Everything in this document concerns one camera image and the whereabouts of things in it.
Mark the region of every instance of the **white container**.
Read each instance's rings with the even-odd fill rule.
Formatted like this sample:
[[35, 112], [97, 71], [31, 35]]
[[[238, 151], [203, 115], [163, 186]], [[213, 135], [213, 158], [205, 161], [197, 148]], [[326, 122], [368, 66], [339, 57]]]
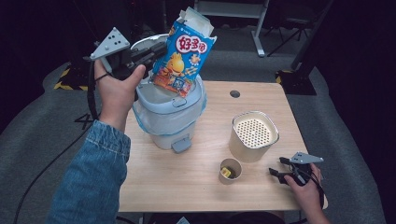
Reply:
[[[136, 42], [132, 49], [149, 48], [165, 41], [167, 35], [155, 35]], [[138, 101], [133, 104], [136, 120], [160, 148], [182, 152], [191, 146], [195, 121], [206, 106], [204, 83], [198, 75], [189, 94], [183, 98], [175, 92], [154, 85], [149, 78], [136, 88]]]
[[233, 118], [229, 148], [240, 161], [259, 161], [279, 139], [274, 123], [260, 111], [250, 111]]

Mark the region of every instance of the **gray carpet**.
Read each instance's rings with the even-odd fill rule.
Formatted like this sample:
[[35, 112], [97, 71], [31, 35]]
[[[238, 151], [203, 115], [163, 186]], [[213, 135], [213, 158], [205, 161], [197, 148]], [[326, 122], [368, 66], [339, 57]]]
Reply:
[[[291, 40], [272, 57], [259, 58], [251, 30], [254, 27], [215, 29], [218, 41], [201, 70], [204, 80], [275, 82], [277, 70], [290, 69], [305, 38], [299, 42]], [[261, 40], [267, 51], [280, 43], [277, 31], [261, 36]], [[46, 76], [43, 82], [46, 92], [26, 106], [0, 135], [0, 223], [12, 223], [29, 184], [82, 133], [82, 124], [74, 120], [89, 113], [86, 92], [53, 89], [66, 66], [67, 63], [60, 64]], [[376, 184], [350, 132], [337, 115], [325, 80], [317, 69], [310, 79], [317, 96], [287, 97], [308, 151], [325, 160], [319, 164], [326, 178], [323, 186], [329, 200], [325, 213], [332, 223], [386, 223]], [[43, 223], [52, 194], [83, 138], [33, 185], [21, 207], [18, 223]], [[142, 216], [121, 215], [136, 223]], [[296, 211], [286, 212], [286, 221], [296, 221], [298, 216]]]

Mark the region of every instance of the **table hole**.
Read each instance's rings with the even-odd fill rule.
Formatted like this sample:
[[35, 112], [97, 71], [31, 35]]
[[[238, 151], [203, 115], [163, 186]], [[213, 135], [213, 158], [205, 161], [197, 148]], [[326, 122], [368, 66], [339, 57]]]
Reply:
[[230, 91], [230, 95], [233, 98], [238, 98], [241, 95], [241, 93], [239, 91]]

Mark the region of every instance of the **plastic container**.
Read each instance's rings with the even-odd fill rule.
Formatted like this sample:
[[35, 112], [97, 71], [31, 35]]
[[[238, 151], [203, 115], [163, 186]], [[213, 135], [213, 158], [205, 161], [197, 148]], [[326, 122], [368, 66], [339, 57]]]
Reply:
[[[167, 35], [155, 35], [136, 42], [132, 49], [149, 48], [165, 41]], [[165, 90], [150, 82], [142, 80], [136, 88], [138, 101], [133, 104], [133, 111], [139, 126], [149, 133], [153, 142], [160, 148], [182, 152], [191, 146], [195, 121], [206, 107], [204, 83], [198, 76], [192, 83], [189, 94], [183, 98], [177, 93]]]

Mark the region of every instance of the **denim sleeve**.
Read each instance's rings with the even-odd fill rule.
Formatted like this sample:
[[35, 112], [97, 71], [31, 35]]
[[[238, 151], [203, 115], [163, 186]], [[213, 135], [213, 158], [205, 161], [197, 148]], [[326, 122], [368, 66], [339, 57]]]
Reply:
[[47, 223], [115, 223], [131, 140], [96, 120], [54, 195]]

